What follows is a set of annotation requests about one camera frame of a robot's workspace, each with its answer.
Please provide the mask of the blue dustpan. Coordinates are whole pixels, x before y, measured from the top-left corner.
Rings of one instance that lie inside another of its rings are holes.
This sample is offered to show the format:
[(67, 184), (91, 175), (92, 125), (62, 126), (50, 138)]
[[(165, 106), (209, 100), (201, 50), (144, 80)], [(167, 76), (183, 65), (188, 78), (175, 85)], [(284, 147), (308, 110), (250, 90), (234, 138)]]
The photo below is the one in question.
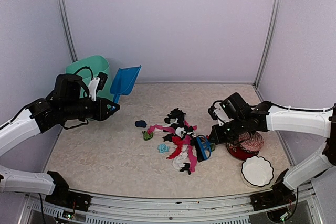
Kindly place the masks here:
[(110, 93), (113, 95), (113, 102), (118, 103), (122, 95), (129, 95), (135, 85), (136, 79), (141, 70), (141, 65), (136, 67), (119, 68), (112, 85)]

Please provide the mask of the blue hand brush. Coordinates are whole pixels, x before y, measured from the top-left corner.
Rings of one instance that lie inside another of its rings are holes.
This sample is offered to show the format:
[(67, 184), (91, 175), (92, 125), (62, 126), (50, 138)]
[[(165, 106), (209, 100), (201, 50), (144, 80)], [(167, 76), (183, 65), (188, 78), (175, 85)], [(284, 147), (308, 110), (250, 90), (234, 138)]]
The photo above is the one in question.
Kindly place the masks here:
[(206, 136), (198, 135), (194, 140), (194, 146), (196, 149), (197, 161), (199, 163), (206, 161), (211, 157), (212, 146)]

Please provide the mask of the teal plastic waste bin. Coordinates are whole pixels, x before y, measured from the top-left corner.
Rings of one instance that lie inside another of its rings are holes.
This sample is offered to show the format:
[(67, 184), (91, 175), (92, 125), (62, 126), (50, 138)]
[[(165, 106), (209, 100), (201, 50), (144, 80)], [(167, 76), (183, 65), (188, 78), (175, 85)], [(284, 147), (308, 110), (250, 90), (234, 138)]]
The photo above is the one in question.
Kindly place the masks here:
[(86, 119), (91, 119), (93, 101), (89, 97), (88, 85), (99, 72), (106, 73), (100, 69), (95, 72), (88, 60), (78, 62), (77, 65), (78, 68), (72, 73), (67, 72), (57, 77), (53, 103), (63, 121), (78, 119), (84, 122)]

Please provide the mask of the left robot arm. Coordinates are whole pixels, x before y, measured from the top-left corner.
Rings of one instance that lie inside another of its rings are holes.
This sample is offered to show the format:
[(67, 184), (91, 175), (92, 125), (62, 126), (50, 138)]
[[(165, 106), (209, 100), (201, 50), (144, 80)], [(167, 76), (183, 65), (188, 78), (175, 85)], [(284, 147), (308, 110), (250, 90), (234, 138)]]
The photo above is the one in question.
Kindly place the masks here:
[[(104, 121), (119, 110), (113, 101), (98, 97), (108, 76), (100, 72), (89, 84), (77, 74), (60, 74), (55, 87), (46, 98), (37, 99), (1, 125), (1, 154), (5, 154), (27, 139), (43, 134), (56, 125), (63, 129), (67, 121), (77, 120), (75, 128), (89, 120)], [(37, 193), (53, 196), (66, 206), (73, 201), (68, 183), (58, 172), (33, 173), (1, 166), (1, 192)]]

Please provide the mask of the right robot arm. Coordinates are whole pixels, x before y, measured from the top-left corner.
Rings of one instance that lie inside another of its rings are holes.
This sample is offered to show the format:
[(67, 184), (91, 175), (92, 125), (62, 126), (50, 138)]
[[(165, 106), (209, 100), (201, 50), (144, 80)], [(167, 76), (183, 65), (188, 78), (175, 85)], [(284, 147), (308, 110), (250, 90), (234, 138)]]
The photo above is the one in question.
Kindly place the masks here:
[(208, 113), (218, 123), (212, 126), (209, 141), (233, 143), (242, 134), (288, 131), (318, 135), (325, 142), (298, 165), (283, 171), (269, 192), (273, 205), (281, 204), (304, 182), (322, 175), (335, 166), (335, 107), (323, 109), (293, 108), (270, 101), (249, 105), (235, 92), (225, 100), (217, 100)]

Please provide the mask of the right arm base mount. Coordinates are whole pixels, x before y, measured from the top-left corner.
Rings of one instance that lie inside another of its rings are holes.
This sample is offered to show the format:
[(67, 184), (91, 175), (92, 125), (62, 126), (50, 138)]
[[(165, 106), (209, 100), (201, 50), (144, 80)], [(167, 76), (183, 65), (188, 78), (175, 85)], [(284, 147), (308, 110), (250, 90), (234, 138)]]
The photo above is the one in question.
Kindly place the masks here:
[(294, 202), (297, 200), (296, 193), (284, 184), (284, 177), (289, 169), (284, 170), (276, 179), (270, 191), (252, 194), (250, 196), (254, 211), (269, 209)]

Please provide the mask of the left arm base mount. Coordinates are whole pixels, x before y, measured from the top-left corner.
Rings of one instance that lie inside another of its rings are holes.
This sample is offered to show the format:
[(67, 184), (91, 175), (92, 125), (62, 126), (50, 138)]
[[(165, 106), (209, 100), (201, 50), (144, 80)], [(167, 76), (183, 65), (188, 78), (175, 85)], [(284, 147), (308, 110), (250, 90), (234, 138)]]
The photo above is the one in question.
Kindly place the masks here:
[(58, 172), (48, 171), (47, 174), (53, 179), (55, 187), (50, 195), (46, 195), (46, 202), (73, 210), (88, 211), (90, 195), (69, 190), (68, 183)]

